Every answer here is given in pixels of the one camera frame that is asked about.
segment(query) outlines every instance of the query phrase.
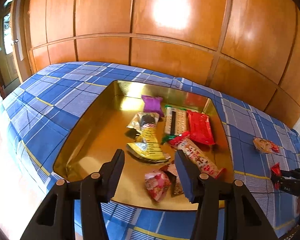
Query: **blue plaid bedsheet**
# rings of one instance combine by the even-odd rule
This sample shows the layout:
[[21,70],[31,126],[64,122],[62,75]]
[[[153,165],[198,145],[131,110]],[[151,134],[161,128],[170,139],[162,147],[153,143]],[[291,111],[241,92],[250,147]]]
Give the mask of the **blue plaid bedsheet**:
[[[277,191],[269,179],[273,164],[300,167],[300,136],[253,106],[182,77],[111,63],[68,62],[50,65],[23,82],[2,101],[0,130],[21,171],[45,194],[60,178],[52,165],[72,128],[114,80],[137,81],[190,91],[211,98],[231,150],[234,177],[244,181],[278,236],[295,225],[296,198]],[[269,139],[280,154],[261,155],[253,137]],[[194,212],[159,212],[110,202],[102,204],[110,240],[189,239]],[[219,210],[218,238],[224,210]],[[75,230],[82,233],[80,201],[75,202]]]

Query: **bed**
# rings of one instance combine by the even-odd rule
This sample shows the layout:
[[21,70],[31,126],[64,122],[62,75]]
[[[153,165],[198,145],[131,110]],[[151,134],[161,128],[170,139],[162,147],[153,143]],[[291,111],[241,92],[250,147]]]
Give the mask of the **bed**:
[[[23,82],[0,105],[0,130],[23,174],[46,194],[60,179],[52,166],[76,122],[114,80],[137,81],[190,91],[210,98],[226,133],[234,178],[242,180],[261,206],[277,236],[295,226],[296,198],[273,188],[270,168],[300,167],[300,136],[284,123],[231,96],[182,77],[103,62],[67,62],[47,66]],[[273,141],[280,154],[260,155],[253,138]],[[109,239],[189,239],[195,212],[161,212],[102,204]],[[219,210],[218,239],[224,210]],[[82,234],[80,201],[75,202],[75,230]]]

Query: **purple snack package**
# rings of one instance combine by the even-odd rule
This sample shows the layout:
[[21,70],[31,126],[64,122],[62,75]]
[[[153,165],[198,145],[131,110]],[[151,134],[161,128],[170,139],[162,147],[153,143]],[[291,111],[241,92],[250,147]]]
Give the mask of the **purple snack package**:
[[162,102],[161,97],[151,97],[141,95],[142,100],[145,103],[145,107],[143,108],[143,112],[145,113],[158,113],[160,117],[164,117],[164,114],[161,110],[160,103]]

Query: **golden tray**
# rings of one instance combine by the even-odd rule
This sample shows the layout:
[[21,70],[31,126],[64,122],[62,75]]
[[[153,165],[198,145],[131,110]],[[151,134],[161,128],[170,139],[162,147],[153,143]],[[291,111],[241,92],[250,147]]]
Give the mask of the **golden tray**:
[[[150,198],[145,188],[145,173],[157,170],[165,163],[147,163],[129,154],[126,144],[133,142],[133,129],[126,128],[137,112],[143,111],[141,95],[162,97],[162,110],[166,104],[204,112],[210,116],[210,124],[215,145],[198,145],[215,162],[218,168],[226,168],[220,178],[233,182],[234,172],[226,135],[213,105],[206,97],[162,86],[129,81],[113,81],[91,104],[79,119],[65,141],[53,170],[68,181],[84,179],[89,174],[99,171],[101,165],[109,162],[116,149],[125,151],[125,165],[119,180],[113,201],[118,203],[165,211],[196,211],[198,205],[191,204],[182,195],[172,196],[170,187],[161,202]],[[157,138],[163,136],[164,118],[158,122]],[[162,150],[170,154],[172,161],[175,150],[167,143]]]

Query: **plaid fabric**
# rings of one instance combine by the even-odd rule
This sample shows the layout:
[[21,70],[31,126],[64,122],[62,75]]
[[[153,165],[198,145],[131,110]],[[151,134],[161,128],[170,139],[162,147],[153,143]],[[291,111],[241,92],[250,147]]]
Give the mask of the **plaid fabric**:
[[[138,67],[101,62],[50,65],[23,82],[0,106],[0,128],[16,164],[47,193],[60,177],[52,165],[72,128],[114,80],[137,81],[190,91],[211,98],[231,150],[234,174],[252,192],[278,236],[295,225],[296,199],[274,190],[270,167],[300,167],[300,136],[277,119],[236,98],[181,77]],[[280,146],[279,154],[261,155],[253,137]],[[173,239],[191,235],[194,212],[159,212],[110,202],[103,204],[110,239]],[[223,235],[224,210],[219,211],[218,239]],[[81,233],[80,202],[75,226]]]

